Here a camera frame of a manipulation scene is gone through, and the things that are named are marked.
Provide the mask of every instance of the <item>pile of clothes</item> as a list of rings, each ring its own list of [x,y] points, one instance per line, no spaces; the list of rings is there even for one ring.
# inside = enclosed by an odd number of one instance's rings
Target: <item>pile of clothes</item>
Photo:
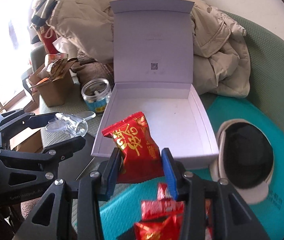
[[[113,61],[114,14],[110,1],[114,0],[34,0],[32,22],[35,28],[47,24],[102,67]],[[200,95],[212,92],[246,97],[250,90],[246,30],[218,8],[201,0],[189,1],[194,2],[190,14],[193,86]]]

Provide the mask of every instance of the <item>turquoise cushion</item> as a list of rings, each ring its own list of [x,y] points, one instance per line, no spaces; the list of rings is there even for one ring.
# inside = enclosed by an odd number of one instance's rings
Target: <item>turquoise cushion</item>
[[[271,240],[284,237],[284,134],[260,110],[245,99],[218,96],[208,109],[213,130],[229,119],[243,118],[260,128],[268,137],[275,155],[274,173],[266,200],[251,205]],[[208,169],[194,171],[204,179],[211,179]],[[141,219],[140,202],[156,199],[157,178],[135,184],[100,209],[106,240],[115,239]]]

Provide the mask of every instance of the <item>silver bolt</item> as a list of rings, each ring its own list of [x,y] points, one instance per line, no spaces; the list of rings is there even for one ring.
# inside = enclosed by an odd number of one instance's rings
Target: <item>silver bolt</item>
[[[97,178],[98,176],[100,176],[100,172],[98,172],[98,171],[92,171],[90,173],[91,178]]]
[[[183,173],[183,176],[186,178],[192,178],[193,177],[193,173],[190,171],[186,171]]]
[[[53,175],[52,172],[47,172],[47,173],[45,173],[45,177],[46,177],[47,179],[53,179],[54,175]]]
[[[63,179],[56,179],[56,180],[54,181],[54,184],[57,185],[57,186],[62,185],[62,184],[63,184]]]
[[[219,182],[221,185],[224,185],[224,186],[226,186],[227,184],[229,184],[229,181],[228,181],[228,179],[226,179],[226,178],[221,178],[221,179],[218,180],[218,182]]]
[[[55,150],[49,150],[50,155],[55,155],[57,152]]]

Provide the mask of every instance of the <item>open cardboard box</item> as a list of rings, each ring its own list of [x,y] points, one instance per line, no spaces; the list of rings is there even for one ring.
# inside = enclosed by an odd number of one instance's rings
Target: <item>open cardboard box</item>
[[[37,88],[47,106],[59,106],[64,104],[66,96],[74,85],[69,71],[74,62],[75,61],[68,62],[65,65],[63,74],[53,81],[36,85],[42,80],[37,75],[45,67],[44,64],[29,77],[29,80],[34,84],[33,87]]]
[[[187,169],[218,156],[213,129],[193,85],[193,38],[184,0],[112,1],[115,87],[92,154],[109,158],[115,143],[101,130],[142,111],[160,150],[168,147]]]

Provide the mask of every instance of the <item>clear plastic jar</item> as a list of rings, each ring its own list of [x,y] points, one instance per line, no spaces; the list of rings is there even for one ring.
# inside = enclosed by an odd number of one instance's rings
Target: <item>clear plastic jar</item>
[[[107,79],[96,78],[86,83],[82,90],[82,97],[90,111],[103,114],[111,97],[111,86]]]

